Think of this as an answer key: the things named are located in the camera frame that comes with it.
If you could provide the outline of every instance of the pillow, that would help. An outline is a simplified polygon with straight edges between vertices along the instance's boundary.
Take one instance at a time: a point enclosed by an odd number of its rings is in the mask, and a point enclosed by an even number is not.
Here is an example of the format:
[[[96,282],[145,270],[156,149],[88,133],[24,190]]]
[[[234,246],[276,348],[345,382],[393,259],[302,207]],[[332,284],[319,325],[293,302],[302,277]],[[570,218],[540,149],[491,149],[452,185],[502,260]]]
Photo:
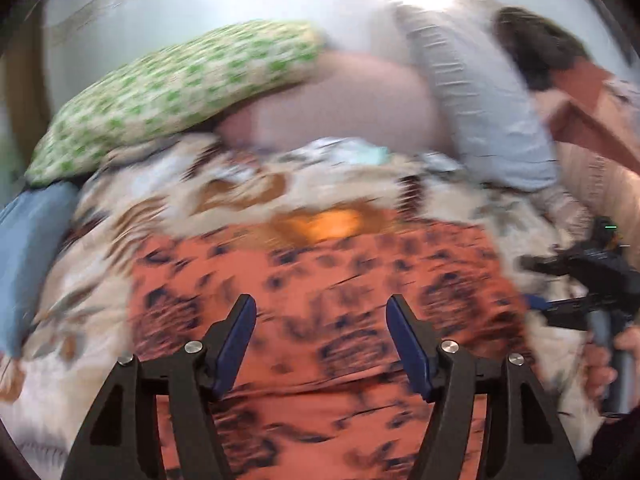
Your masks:
[[[320,37],[306,22],[217,28],[107,74],[66,103],[38,143],[33,184],[97,169],[112,148],[193,126],[251,95],[307,78]]]
[[[416,63],[454,129],[474,179],[534,191],[556,181],[556,158],[515,67],[464,12],[397,6]]]
[[[325,51],[305,84],[245,106],[218,127],[235,146],[294,150],[321,137],[360,137],[394,152],[454,154],[438,102],[420,75],[363,54]]]
[[[68,182],[25,191],[0,211],[0,351],[20,357],[40,289],[69,228],[78,190]]]

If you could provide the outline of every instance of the green patterned pillow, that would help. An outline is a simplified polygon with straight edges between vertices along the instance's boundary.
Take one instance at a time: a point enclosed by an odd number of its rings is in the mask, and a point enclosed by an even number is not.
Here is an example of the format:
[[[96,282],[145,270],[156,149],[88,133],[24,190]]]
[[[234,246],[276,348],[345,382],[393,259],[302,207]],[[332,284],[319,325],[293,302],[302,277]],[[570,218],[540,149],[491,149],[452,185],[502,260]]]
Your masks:
[[[307,22],[256,20],[137,59],[60,108],[27,179],[43,185],[95,171],[117,146],[180,132],[242,99],[305,80],[320,47]]]

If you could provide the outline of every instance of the pink fabric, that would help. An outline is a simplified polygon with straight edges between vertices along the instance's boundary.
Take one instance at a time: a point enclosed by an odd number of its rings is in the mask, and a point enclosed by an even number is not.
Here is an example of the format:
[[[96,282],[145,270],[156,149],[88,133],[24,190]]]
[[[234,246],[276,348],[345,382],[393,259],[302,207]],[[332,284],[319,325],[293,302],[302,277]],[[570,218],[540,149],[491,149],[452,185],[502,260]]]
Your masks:
[[[439,104],[413,68],[345,52],[323,53],[312,80],[248,104],[218,131],[232,145],[249,137],[276,150],[320,137],[361,137],[400,153],[455,155]]]

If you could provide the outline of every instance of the dark hair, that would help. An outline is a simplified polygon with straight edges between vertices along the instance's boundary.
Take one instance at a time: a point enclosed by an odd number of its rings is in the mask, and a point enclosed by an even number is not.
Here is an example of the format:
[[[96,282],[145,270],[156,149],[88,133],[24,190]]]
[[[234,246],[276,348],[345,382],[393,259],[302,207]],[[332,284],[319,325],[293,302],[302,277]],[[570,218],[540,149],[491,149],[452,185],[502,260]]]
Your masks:
[[[530,90],[551,88],[550,70],[567,70],[576,57],[590,59],[573,34],[520,7],[503,7],[497,12],[494,34],[513,58]]]

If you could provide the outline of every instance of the finger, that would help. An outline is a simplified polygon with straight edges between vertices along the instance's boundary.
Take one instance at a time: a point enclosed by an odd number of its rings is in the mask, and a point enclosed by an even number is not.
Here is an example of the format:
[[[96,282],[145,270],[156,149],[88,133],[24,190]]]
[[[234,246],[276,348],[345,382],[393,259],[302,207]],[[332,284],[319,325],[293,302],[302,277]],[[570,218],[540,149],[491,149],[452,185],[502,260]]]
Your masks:
[[[587,345],[584,347],[584,364],[586,366],[607,366],[611,361],[611,352],[602,346]]]
[[[627,328],[616,336],[613,340],[613,345],[618,350],[631,352],[636,362],[640,361],[640,327],[632,326]]]
[[[607,386],[616,380],[618,372],[613,368],[588,368],[585,390]]]
[[[588,399],[599,400],[604,395],[604,386],[589,386],[584,389]]]

